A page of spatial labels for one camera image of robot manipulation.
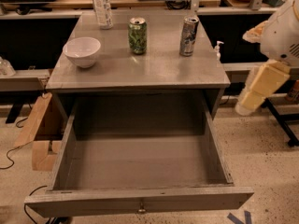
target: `soda can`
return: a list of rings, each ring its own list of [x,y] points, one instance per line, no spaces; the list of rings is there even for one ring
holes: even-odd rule
[[[192,56],[199,19],[197,16],[190,16],[184,19],[184,26],[181,32],[179,54]]]
[[[143,18],[132,18],[129,23],[129,45],[135,54],[143,54],[147,50],[147,23]]]
[[[293,84],[285,99],[291,102],[299,102],[299,80]]]

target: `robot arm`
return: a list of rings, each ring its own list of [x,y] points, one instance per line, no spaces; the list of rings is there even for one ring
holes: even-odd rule
[[[265,23],[261,53],[290,66],[299,65],[299,0],[287,0]]]
[[[249,115],[290,78],[290,66],[299,65],[299,0],[288,0],[243,38],[260,42],[261,53],[269,58],[249,72],[235,106],[240,115]]]

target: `white bowl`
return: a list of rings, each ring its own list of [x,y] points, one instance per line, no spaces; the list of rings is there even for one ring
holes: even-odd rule
[[[63,53],[76,66],[87,68],[95,64],[101,43],[92,37],[80,37],[68,41],[63,47]]]

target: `drawer handle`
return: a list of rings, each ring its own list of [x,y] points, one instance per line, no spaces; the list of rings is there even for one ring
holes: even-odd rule
[[[147,210],[144,208],[144,204],[141,202],[140,203],[140,208],[138,210],[138,214],[146,214]]]

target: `green can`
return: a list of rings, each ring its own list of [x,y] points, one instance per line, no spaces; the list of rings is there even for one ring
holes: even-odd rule
[[[132,18],[129,23],[129,45],[134,54],[147,51],[147,23],[143,18]]]

